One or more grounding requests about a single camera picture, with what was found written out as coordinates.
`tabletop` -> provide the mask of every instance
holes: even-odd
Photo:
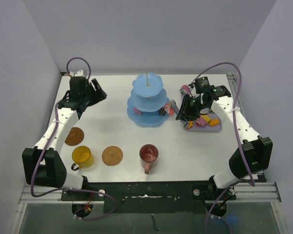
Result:
[[[226,75],[206,76],[211,85],[225,85],[230,90]],[[136,77],[91,76],[90,80],[98,80],[107,98],[88,107],[75,124],[84,132],[84,139],[77,146],[87,146],[95,160],[91,167],[74,173],[86,176],[89,182],[187,181],[208,180],[228,166],[237,142],[225,128],[218,133],[189,132],[175,120],[175,115],[158,127],[141,127],[130,120],[126,112],[127,100]],[[161,77],[167,97],[174,99],[180,107],[179,89],[192,82],[196,75]],[[56,101],[69,90],[69,79],[62,77]],[[144,173],[139,157],[140,148],[146,144],[155,145],[159,151],[157,166],[148,175]],[[77,146],[64,144],[62,147],[60,156],[67,170],[71,170],[72,152]],[[123,160],[116,166],[107,166],[102,161],[102,152],[108,146],[118,146],[123,151]]]

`cork coaster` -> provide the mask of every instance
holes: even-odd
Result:
[[[84,139],[84,132],[80,128],[72,128],[65,140],[65,143],[70,146],[78,145]]]
[[[115,166],[123,159],[123,151],[117,146],[109,146],[102,153],[102,160],[107,166]]]

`blue tiered cake stand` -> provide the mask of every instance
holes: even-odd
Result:
[[[131,96],[127,101],[127,114],[131,120],[141,126],[157,126],[168,119],[168,114],[159,114],[159,109],[169,102],[160,76],[154,73],[138,75],[132,86]]]

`white wall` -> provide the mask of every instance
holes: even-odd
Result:
[[[21,0],[0,0],[0,234],[22,187],[21,154],[46,130],[60,73]]]
[[[193,74],[223,61],[240,65],[276,0],[23,2],[61,71],[82,56],[96,73]]]
[[[278,0],[242,65],[241,99],[250,123],[274,145],[266,175],[276,181],[293,234],[293,0]]]

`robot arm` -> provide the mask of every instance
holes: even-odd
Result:
[[[209,108],[219,116],[222,125],[228,130],[231,137],[235,138],[233,126],[233,98],[225,86],[209,84],[207,77],[195,80],[194,84],[197,97],[184,95],[180,111],[176,120],[193,121],[200,116],[200,111]],[[235,109],[236,123],[240,144],[252,174],[268,168],[272,152],[272,141],[269,137],[263,138],[246,121],[239,109]],[[220,173],[212,176],[210,180],[218,189],[224,189],[248,175],[239,149],[229,160],[229,165]]]
[[[38,167],[35,185],[54,188],[81,189],[86,184],[84,176],[76,175],[66,170],[60,151],[71,128],[81,118],[87,107],[92,106],[106,98],[106,93],[101,89],[96,79],[89,82],[83,73],[70,79],[68,90],[58,104],[58,128],[46,149],[43,159]],[[31,183],[33,171],[48,139],[56,126],[56,119],[52,121],[43,137],[30,149],[22,153],[23,166],[27,184]]]
[[[213,101],[211,110],[219,116],[231,137],[235,138],[232,103],[232,97],[220,97],[219,100]],[[240,143],[252,174],[267,169],[272,152],[272,141],[269,137],[263,138],[255,131],[239,109],[235,110],[235,115]],[[218,189],[224,189],[247,175],[240,151],[237,149],[229,160],[229,166],[211,179]]]

